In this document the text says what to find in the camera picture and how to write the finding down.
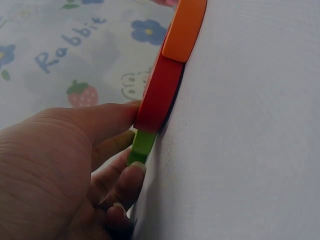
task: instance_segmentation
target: bedsheet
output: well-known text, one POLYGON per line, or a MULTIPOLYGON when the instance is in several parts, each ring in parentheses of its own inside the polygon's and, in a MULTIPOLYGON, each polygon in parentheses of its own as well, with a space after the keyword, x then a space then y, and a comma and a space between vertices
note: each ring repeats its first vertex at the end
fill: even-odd
POLYGON ((2 0, 0 129, 140 99, 173 14, 149 0, 2 0))

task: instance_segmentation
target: hand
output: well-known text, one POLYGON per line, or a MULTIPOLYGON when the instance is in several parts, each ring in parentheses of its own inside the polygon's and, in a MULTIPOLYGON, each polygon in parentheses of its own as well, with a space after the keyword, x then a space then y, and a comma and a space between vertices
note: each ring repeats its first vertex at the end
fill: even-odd
POLYGON ((122 206, 137 200, 146 170, 126 166, 138 108, 52 108, 0 131, 0 239, 127 239, 122 206))

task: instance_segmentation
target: orange plastic piece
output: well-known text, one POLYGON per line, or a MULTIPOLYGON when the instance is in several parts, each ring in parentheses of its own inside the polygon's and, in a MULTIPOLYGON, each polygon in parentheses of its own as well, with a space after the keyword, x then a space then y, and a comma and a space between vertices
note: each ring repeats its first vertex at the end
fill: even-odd
POLYGON ((175 97, 184 63, 164 57, 161 52, 155 59, 146 84, 134 128, 147 133, 157 133, 175 97))
POLYGON ((186 63, 195 46, 207 0, 180 0, 162 50, 163 56, 186 63))

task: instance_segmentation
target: strawberry print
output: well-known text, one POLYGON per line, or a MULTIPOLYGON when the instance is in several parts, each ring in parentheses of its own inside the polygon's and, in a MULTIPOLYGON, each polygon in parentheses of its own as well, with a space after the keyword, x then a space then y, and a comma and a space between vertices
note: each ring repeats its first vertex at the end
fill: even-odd
POLYGON ((98 104, 98 92, 86 82, 74 80, 72 86, 66 91, 68 100, 72 107, 81 108, 95 106, 98 104))

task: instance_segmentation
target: white fabric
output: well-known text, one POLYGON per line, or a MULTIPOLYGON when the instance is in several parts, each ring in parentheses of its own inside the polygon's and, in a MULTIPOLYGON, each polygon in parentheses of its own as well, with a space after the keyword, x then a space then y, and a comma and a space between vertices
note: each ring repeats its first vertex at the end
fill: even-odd
POLYGON ((318 240, 320 2, 208 0, 137 240, 318 240))

